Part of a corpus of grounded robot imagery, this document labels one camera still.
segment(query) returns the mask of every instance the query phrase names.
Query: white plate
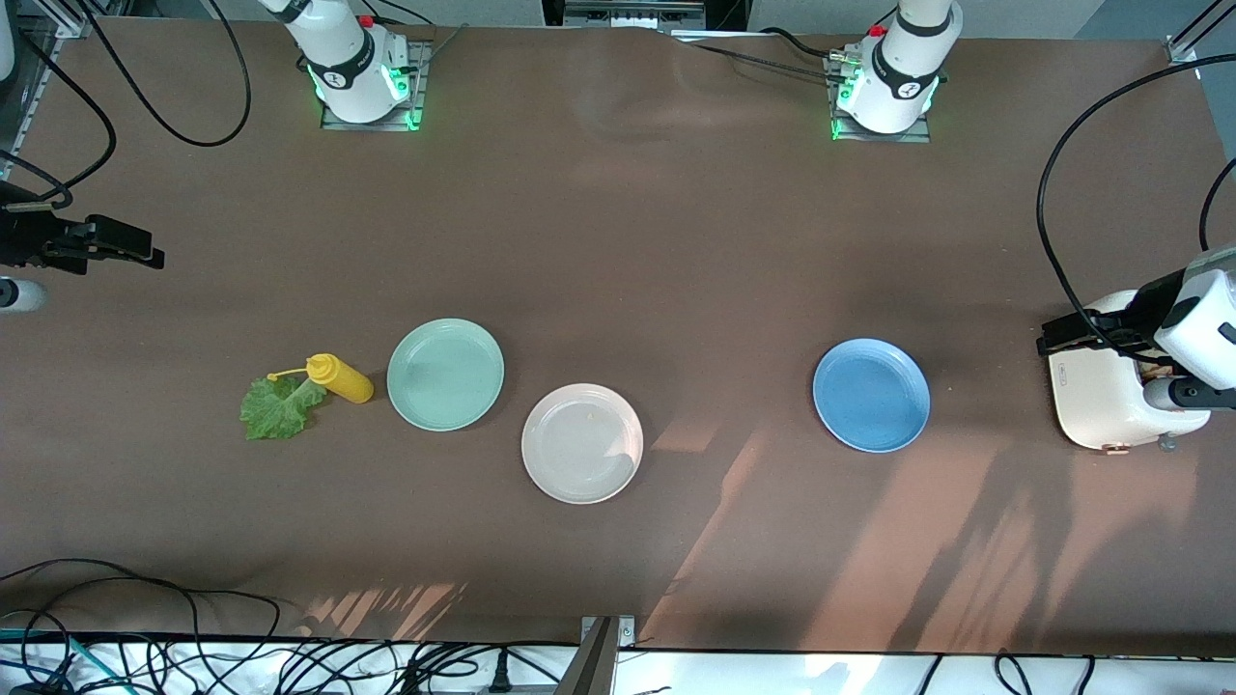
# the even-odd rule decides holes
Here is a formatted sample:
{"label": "white plate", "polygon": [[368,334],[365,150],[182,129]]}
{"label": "white plate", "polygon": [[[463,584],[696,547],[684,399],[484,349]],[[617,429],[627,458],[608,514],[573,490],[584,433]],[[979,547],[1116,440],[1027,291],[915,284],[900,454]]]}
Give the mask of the white plate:
{"label": "white plate", "polygon": [[635,477],[644,430],[622,396],[604,386],[572,383],[536,403],[524,424],[522,449],[536,487],[560,502],[592,505]]}

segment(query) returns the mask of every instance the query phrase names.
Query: mustard bottle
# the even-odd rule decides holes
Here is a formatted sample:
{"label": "mustard bottle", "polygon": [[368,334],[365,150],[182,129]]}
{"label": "mustard bottle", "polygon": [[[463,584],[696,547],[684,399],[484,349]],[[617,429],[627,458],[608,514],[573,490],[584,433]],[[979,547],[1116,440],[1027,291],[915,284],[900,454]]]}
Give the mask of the mustard bottle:
{"label": "mustard bottle", "polygon": [[363,403],[373,397],[373,382],[361,372],[353,370],[347,362],[329,354],[320,352],[305,360],[305,369],[288,370],[286,372],[266,375],[267,378],[276,378],[292,372],[307,372],[309,381],[324,386],[326,390],[347,398],[352,403]]}

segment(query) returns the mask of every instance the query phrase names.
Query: wire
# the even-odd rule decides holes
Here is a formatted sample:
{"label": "wire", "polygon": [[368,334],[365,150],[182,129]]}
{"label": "wire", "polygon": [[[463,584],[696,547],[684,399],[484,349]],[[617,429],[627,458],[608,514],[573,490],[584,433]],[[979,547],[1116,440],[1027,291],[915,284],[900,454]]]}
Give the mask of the wire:
{"label": "wire", "polygon": [[250,111],[252,111],[253,108],[253,88],[248,79],[248,63],[245,62],[245,53],[240,49],[240,42],[236,40],[236,32],[232,31],[231,22],[229,22],[227,17],[224,16],[222,10],[219,9],[219,4],[215,2],[215,0],[206,0],[206,2],[219,16],[219,21],[222,22],[224,25],[224,31],[227,32],[227,40],[231,42],[232,51],[236,53],[236,62],[240,64],[240,74],[245,82],[245,109],[240,115],[240,120],[236,121],[236,126],[232,127],[232,130],[227,135],[218,140],[197,140],[189,137],[183,132],[180,132],[179,130],[177,130],[176,127],[173,127],[172,124],[167,122],[167,120],[162,116],[162,114],[159,114],[158,110],[154,109],[154,105],[151,104],[150,99],[146,98],[146,94],[142,93],[142,89],[137,87],[137,82],[133,79],[133,75],[129,72],[129,68],[125,67],[124,61],[120,59],[120,56],[116,53],[115,47],[111,46],[111,41],[108,38],[108,35],[104,33],[103,28],[99,26],[99,22],[95,20],[94,12],[90,11],[90,7],[87,6],[84,0],[77,0],[77,2],[78,6],[82,7],[82,10],[85,12],[87,20],[90,21],[90,27],[94,28],[95,33],[99,35],[99,41],[103,43],[104,51],[108,52],[108,56],[111,58],[111,62],[116,64],[116,69],[120,70],[120,74],[124,75],[125,82],[129,83],[129,88],[133,90],[133,95],[137,96],[137,100],[142,103],[142,106],[146,109],[146,111],[151,115],[151,117],[153,117],[158,122],[158,125],[163,127],[163,130],[169,132],[173,137],[176,137],[180,142],[184,142],[187,145],[193,145],[194,147],[219,147],[220,145],[226,145],[232,140],[235,140],[236,136],[240,135],[240,131],[245,130],[245,125],[248,122],[248,114]]}
{"label": "wire", "polygon": [[933,659],[931,667],[927,668],[927,674],[923,675],[923,681],[918,684],[917,695],[927,695],[927,688],[931,685],[931,679],[936,675],[936,669],[939,668],[939,663],[943,660],[944,654],[936,654],[936,659]]}
{"label": "wire", "polygon": [[554,675],[548,668],[533,662],[528,657],[520,654],[519,652],[515,652],[509,647],[504,647],[504,649],[507,650],[508,654],[510,654],[512,659],[515,659],[517,662],[523,662],[525,667],[533,669],[534,672],[540,673],[541,675],[552,680],[554,683],[561,683],[562,679],[560,676]]}
{"label": "wire", "polygon": [[64,674],[53,672],[52,669],[44,669],[42,667],[32,667],[30,664],[19,664],[17,662],[10,662],[7,659],[0,659],[0,667],[23,670],[27,674],[31,673],[31,672],[33,672],[33,673],[41,673],[41,674],[46,675],[48,678],[48,680],[43,681],[40,685],[46,686],[48,683],[51,683],[52,679],[56,679],[56,680],[63,683],[64,686],[69,691],[73,690],[73,685],[69,683],[69,679]]}
{"label": "wire", "polygon": [[739,5],[743,5],[744,2],[747,2],[747,0],[734,0],[734,4],[729,6],[729,11],[728,11],[728,12],[726,12],[726,16],[724,16],[724,17],[721,17],[721,21],[719,21],[719,22],[717,22],[717,26],[716,26],[716,27],[713,27],[713,28],[716,28],[716,30],[721,30],[721,27],[726,26],[726,22],[728,22],[728,21],[729,21],[729,17],[734,16],[734,10],[737,10],[737,9],[738,9],[738,6],[739,6]]}
{"label": "wire", "polygon": [[9,152],[7,150],[0,150],[0,158],[10,161],[17,164],[19,167],[26,169],[27,172],[37,176],[38,178],[46,181],[47,183],[49,183],[53,188],[52,192],[59,193],[62,195],[59,200],[54,200],[51,203],[53,210],[63,210],[64,208],[68,208],[69,205],[73,204],[73,192],[69,190],[67,185],[61,183],[59,179],[57,179],[52,174],[36,167],[35,164],[31,164],[26,160],[22,160],[21,157],[14,155],[12,152]]}
{"label": "wire", "polygon": [[1182,37],[1182,36],[1184,36],[1184,35],[1189,33],[1189,30],[1190,30],[1190,28],[1193,28],[1193,27],[1198,26],[1198,23],[1199,23],[1199,22],[1201,21],[1201,19],[1203,19],[1203,17],[1205,17],[1205,16],[1206,16],[1206,15],[1209,15],[1210,12],[1214,12],[1214,11],[1215,11],[1215,7],[1217,7],[1217,6],[1219,6],[1219,4],[1220,4],[1220,2],[1222,2],[1222,1],[1224,1],[1224,0],[1214,0],[1214,2],[1211,2],[1209,7],[1206,7],[1205,10],[1203,10],[1203,11],[1201,11],[1201,14],[1199,14],[1199,15],[1198,15],[1196,17],[1193,17],[1193,21],[1192,21],[1192,22],[1189,22],[1189,25],[1188,25],[1188,26],[1185,26],[1185,27],[1184,27],[1183,30],[1180,30],[1180,32],[1178,32],[1178,33],[1177,33],[1175,36],[1173,36],[1172,38],[1179,38],[1179,37]]}
{"label": "wire", "polygon": [[408,12],[409,15],[417,17],[418,20],[425,22],[429,26],[438,26],[429,17],[426,17],[425,15],[421,15],[420,12],[418,12],[415,10],[409,10],[408,7],[404,7],[403,5],[396,5],[391,0],[378,0],[378,2],[382,2],[383,5],[387,5],[389,7],[394,7],[396,10],[399,10],[402,12]]}
{"label": "wire", "polygon": [[766,66],[766,67],[775,68],[775,69],[779,69],[779,70],[785,70],[785,72],[790,72],[790,73],[797,73],[797,74],[802,74],[802,75],[807,75],[807,77],[813,77],[816,79],[822,79],[824,82],[839,82],[839,80],[842,80],[840,75],[831,75],[831,74],[824,74],[824,73],[816,72],[816,70],[808,70],[806,68],[800,68],[800,67],[796,67],[796,66],[787,66],[785,63],[777,63],[775,61],[768,61],[765,58],[756,58],[755,56],[748,56],[745,53],[735,53],[734,51],[727,51],[726,48],[717,48],[716,46],[703,46],[701,43],[691,43],[691,46],[695,46],[696,48],[701,48],[703,51],[711,51],[713,53],[721,53],[722,56],[729,56],[730,58],[735,58],[735,59],[739,59],[739,61],[747,61],[747,62],[750,62],[750,63],[756,63],[756,64],[760,64],[760,66]]}
{"label": "wire", "polygon": [[[37,608],[36,610],[19,608],[16,611],[9,611],[4,616],[0,616],[0,621],[10,618],[10,617],[12,617],[15,615],[19,615],[19,613],[31,613],[30,622],[26,623],[25,629],[21,629],[21,648],[20,649],[21,649],[21,664],[22,664],[22,667],[28,667],[30,665],[30,659],[27,658],[27,654],[26,654],[26,646],[27,646],[27,643],[30,641],[30,634],[35,631],[35,625],[38,622],[38,618],[44,618],[44,620],[47,620],[48,622],[51,622],[52,625],[56,626],[56,629],[61,633],[61,639],[64,642],[64,654],[61,657],[61,663],[59,663],[59,665],[56,667],[56,670],[58,673],[62,673],[62,674],[68,673],[69,664],[73,660],[73,637],[69,634],[68,628],[64,627],[64,623],[61,622],[56,616],[53,616],[53,615],[51,615],[51,613],[48,613],[46,611],[37,610]],[[26,674],[30,675],[30,679],[32,681],[40,683],[41,685],[46,685],[44,681],[40,681],[38,678],[35,676],[35,672],[33,670],[27,670]]]}
{"label": "wire", "polygon": [[1085,695],[1085,686],[1090,685],[1090,676],[1094,675],[1094,655],[1086,654],[1085,657],[1085,672],[1082,673],[1082,681],[1078,683],[1078,689],[1074,695]]}
{"label": "wire", "polygon": [[1210,251],[1210,240],[1206,239],[1206,221],[1210,219],[1210,205],[1215,202],[1215,194],[1219,193],[1219,188],[1227,181],[1227,176],[1232,173],[1236,168],[1236,157],[1232,157],[1224,171],[1219,172],[1215,177],[1215,182],[1210,184],[1210,190],[1206,193],[1206,200],[1201,204],[1201,218],[1198,220],[1198,244],[1201,245],[1203,251]]}
{"label": "wire", "polygon": [[1236,5],[1232,5],[1231,7],[1227,7],[1226,10],[1224,10],[1224,12],[1221,15],[1219,15],[1219,17],[1215,19],[1215,21],[1210,22],[1210,26],[1208,26],[1206,28],[1201,30],[1198,33],[1198,36],[1195,36],[1193,38],[1193,41],[1190,41],[1188,43],[1188,46],[1185,46],[1184,48],[1180,48],[1180,51],[1177,54],[1178,56],[1179,54],[1188,54],[1189,51],[1193,49],[1193,47],[1196,46],[1199,41],[1201,41],[1203,38],[1205,38],[1206,35],[1210,33],[1211,31],[1214,31],[1214,28],[1216,26],[1219,26],[1220,23],[1222,23],[1222,21],[1227,19],[1227,15],[1232,14],[1232,10],[1236,10]]}
{"label": "wire", "polygon": [[[35,43],[25,33],[21,35],[21,38],[22,41],[26,42],[26,46],[31,49],[31,52],[33,52],[35,56],[44,66],[47,66],[47,69],[52,70],[56,74],[56,77],[61,78],[61,82],[68,85],[68,88],[72,89],[82,99],[82,101],[84,101],[85,105],[89,106],[91,111],[94,111],[96,116],[99,116],[99,122],[101,122],[104,130],[108,131],[108,146],[104,148],[103,155],[100,155],[99,158],[95,160],[93,164],[82,169],[82,173],[64,182],[64,188],[73,188],[74,185],[89,178],[90,174],[103,168],[103,166],[108,163],[108,160],[110,160],[111,156],[116,152],[116,129],[111,125],[111,119],[108,117],[108,114],[103,110],[101,106],[99,106],[98,101],[91,99],[90,95],[87,94],[85,89],[82,89],[80,84],[78,84],[73,78],[68,75],[68,73],[66,73],[59,66],[57,66],[56,61],[53,61],[51,56],[44,53],[43,49],[40,48],[38,45]],[[58,192],[59,190],[57,189],[48,190],[47,193],[40,195],[38,199],[47,200],[52,195],[56,195]]]}
{"label": "wire", "polygon": [[[1025,690],[1017,690],[1016,688],[1012,686],[1011,683],[1005,680],[1004,672],[1000,668],[1005,660],[1009,660],[1012,664],[1012,668],[1017,669],[1017,676],[1021,679],[1021,685],[1025,688]],[[1021,663],[1017,662],[1016,657],[1014,657],[1012,654],[1007,652],[1000,652],[999,654],[996,654],[995,660],[991,662],[991,668],[996,672],[996,680],[1000,681],[1000,685],[1005,686],[1005,690],[1007,690],[1010,695],[1035,695],[1030,690],[1030,679],[1026,678],[1026,672],[1021,670]]]}
{"label": "wire", "polygon": [[1064,131],[1064,135],[1060,136],[1059,141],[1057,141],[1056,147],[1052,148],[1052,155],[1047,158],[1047,166],[1043,167],[1043,176],[1042,178],[1038,179],[1038,198],[1036,200],[1036,210],[1035,210],[1036,221],[1038,224],[1038,239],[1039,241],[1042,241],[1043,252],[1047,254],[1047,260],[1048,262],[1052,263],[1052,270],[1056,272],[1056,279],[1059,281],[1060,288],[1064,291],[1064,294],[1069,298],[1069,303],[1073,304],[1073,310],[1077,312],[1079,317],[1082,317],[1086,328],[1090,330],[1090,334],[1099,340],[1100,345],[1111,348],[1112,350],[1116,351],[1117,355],[1121,355],[1124,357],[1130,357],[1140,362],[1151,362],[1156,365],[1163,365],[1164,362],[1170,364],[1169,360],[1166,361],[1158,357],[1147,357],[1145,355],[1138,355],[1136,352],[1126,350],[1125,348],[1121,348],[1120,345],[1116,345],[1111,340],[1111,338],[1107,336],[1107,333],[1100,329],[1098,324],[1094,323],[1094,319],[1090,318],[1090,314],[1086,313],[1085,307],[1082,305],[1082,301],[1078,299],[1077,292],[1073,291],[1073,286],[1069,283],[1068,277],[1064,275],[1064,268],[1063,266],[1060,266],[1059,258],[1056,257],[1056,251],[1052,249],[1052,240],[1047,234],[1047,214],[1044,211],[1044,207],[1047,202],[1047,183],[1051,181],[1052,169],[1056,168],[1056,161],[1059,158],[1060,152],[1064,151],[1064,146],[1068,143],[1069,139],[1073,137],[1073,134],[1077,132],[1079,127],[1082,127],[1082,124],[1084,124],[1086,120],[1090,119],[1090,116],[1093,116],[1096,111],[1099,111],[1099,109],[1106,106],[1107,104],[1115,101],[1116,99],[1124,96],[1125,94],[1128,94],[1130,92],[1137,89],[1138,87],[1149,84],[1157,79],[1162,79],[1164,77],[1169,77],[1185,70],[1193,70],[1205,66],[1213,66],[1215,63],[1229,63],[1232,61],[1236,61],[1236,53],[1221,53],[1219,56],[1210,56],[1208,58],[1198,58],[1196,61],[1182,63],[1179,66],[1170,66],[1163,68],[1162,70],[1153,72],[1146,77],[1135,79],[1133,82],[1121,87],[1120,89],[1116,89],[1115,92],[1107,94],[1103,99],[1095,101],[1094,105],[1083,111],[1082,115],[1073,121],[1073,125],[1070,125]]}
{"label": "wire", "polygon": [[[235,689],[232,689],[230,685],[227,685],[226,678],[229,675],[231,675],[232,673],[235,673],[236,669],[239,669],[243,664],[243,662],[237,662],[232,668],[227,669],[222,674],[219,674],[218,672],[215,672],[214,668],[210,665],[210,660],[206,658],[205,648],[204,648],[204,646],[201,643],[201,631],[200,631],[200,623],[199,623],[199,611],[198,611],[197,601],[194,600],[194,595],[198,595],[198,596],[237,596],[237,597],[243,597],[243,599],[248,599],[248,600],[253,600],[253,601],[260,601],[262,603],[266,603],[266,605],[271,606],[271,608],[273,610],[273,618],[271,621],[269,629],[267,629],[266,636],[262,637],[262,639],[253,648],[253,650],[250,654],[251,657],[253,654],[257,654],[258,652],[261,652],[265,648],[266,643],[273,637],[274,631],[278,627],[279,620],[282,617],[282,610],[279,608],[279,605],[276,601],[273,601],[272,599],[267,599],[265,596],[258,596],[256,594],[248,594],[248,592],[245,592],[245,591],[234,591],[234,590],[222,590],[222,589],[185,589],[185,587],[182,587],[178,584],[174,584],[172,581],[167,581],[167,580],[163,580],[163,579],[156,579],[156,578],[150,578],[150,576],[140,575],[140,574],[137,574],[137,573],[135,573],[135,571],[132,571],[132,570],[130,570],[130,569],[127,569],[127,568],[125,568],[122,565],[117,565],[116,563],[111,563],[111,561],[108,561],[108,560],[95,560],[95,559],[90,559],[90,558],[58,558],[58,559],[54,559],[54,560],[44,560],[42,563],[37,563],[37,564],[22,568],[20,570],[9,573],[6,575],[2,575],[2,576],[0,576],[0,582],[9,581],[11,579],[15,579],[15,578],[25,575],[25,574],[36,573],[36,571],[47,569],[47,568],[57,565],[57,564],[84,564],[84,565],[91,565],[91,566],[103,566],[103,568],[110,569],[110,570],[120,574],[121,576],[93,579],[93,580],[83,581],[83,582],[77,584],[74,586],[70,586],[69,589],[66,589],[64,591],[61,591],[59,594],[57,594],[56,596],[53,596],[49,601],[47,601],[43,605],[43,607],[38,610],[40,613],[44,613],[44,615],[48,613],[51,611],[52,606],[54,606],[54,603],[57,601],[64,599],[66,596],[68,596],[69,594],[73,594],[74,591],[82,590],[82,589],[84,589],[87,586],[91,586],[91,585],[96,585],[96,584],[103,584],[103,582],[106,582],[106,581],[125,581],[125,580],[129,580],[129,581],[141,581],[143,584],[148,584],[148,585],[162,587],[162,589],[168,589],[168,590],[172,590],[172,591],[176,591],[177,594],[179,594],[188,602],[188,605],[189,605],[189,611],[190,611],[192,620],[193,620],[193,623],[192,623],[193,625],[193,642],[194,642],[194,646],[198,648],[198,654],[203,657],[201,664],[206,669],[206,672],[215,679],[215,683],[213,683],[205,690],[200,690],[200,695],[209,695],[210,691],[214,688],[216,688],[216,686],[222,686],[225,690],[227,690],[232,695],[240,695],[240,693],[237,693]],[[22,648],[22,659],[25,660],[25,643],[23,643],[23,648]]]}
{"label": "wire", "polygon": [[797,48],[798,51],[802,51],[803,53],[806,53],[808,56],[815,56],[817,58],[827,58],[828,57],[828,51],[821,51],[818,48],[812,48],[811,46],[807,46],[806,43],[798,41],[798,37],[796,37],[795,35],[790,33],[789,31],[786,31],[786,30],[784,30],[784,28],[781,28],[779,26],[764,27],[764,28],[760,30],[760,33],[775,33],[777,36],[781,36],[786,41],[789,41],[790,43],[792,43],[795,48]]}

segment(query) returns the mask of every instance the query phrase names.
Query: brown tablecloth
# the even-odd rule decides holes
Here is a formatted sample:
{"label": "brown tablecloth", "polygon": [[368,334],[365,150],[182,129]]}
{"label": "brown tablecloth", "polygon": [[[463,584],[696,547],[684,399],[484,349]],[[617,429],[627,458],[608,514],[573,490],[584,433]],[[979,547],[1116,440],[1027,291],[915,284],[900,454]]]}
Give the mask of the brown tablecloth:
{"label": "brown tablecloth", "polygon": [[[173,124],[226,132],[218,25],[106,28]],[[933,142],[911,146],[833,142],[819,85],[643,30],[467,28],[420,132],[324,132],[286,31],[239,32],[253,114],[215,150],[159,130],[96,40],[64,51],[120,132],[68,211],[152,230],[168,266],[14,273],[51,302],[0,320],[6,569],[90,555],[269,594],[297,606],[287,634],[565,639],[634,613],[653,647],[1231,652],[1234,420],[1175,455],[1098,456],[1058,430],[1035,355],[1065,312],[1035,232],[1043,162],[1158,46],[963,41]],[[726,45],[818,67],[779,38]],[[103,143],[53,80],[22,155],[67,177]],[[1093,119],[1048,211],[1080,294],[1187,262],[1221,162],[1189,74]],[[1216,242],[1234,213],[1214,210]],[[331,351],[381,392],[396,344],[440,317],[507,360],[475,425],[421,432],[379,393],[245,440],[251,380]],[[849,450],[813,412],[816,361],[854,336],[927,373],[904,451]],[[648,443],[592,507],[543,495],[519,453],[533,404],[580,381],[625,396]],[[176,596],[70,603],[75,628],[188,629]],[[263,620],[220,600],[203,629]]]}

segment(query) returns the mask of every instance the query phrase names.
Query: lettuce leaf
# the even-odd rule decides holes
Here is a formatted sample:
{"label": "lettuce leaf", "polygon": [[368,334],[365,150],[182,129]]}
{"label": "lettuce leaf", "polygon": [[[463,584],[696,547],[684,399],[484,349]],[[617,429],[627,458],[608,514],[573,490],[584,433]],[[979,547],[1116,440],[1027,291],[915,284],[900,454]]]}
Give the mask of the lettuce leaf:
{"label": "lettuce leaf", "polygon": [[326,390],[309,381],[265,376],[248,386],[240,403],[245,439],[288,439],[305,428],[309,408],[321,403]]}

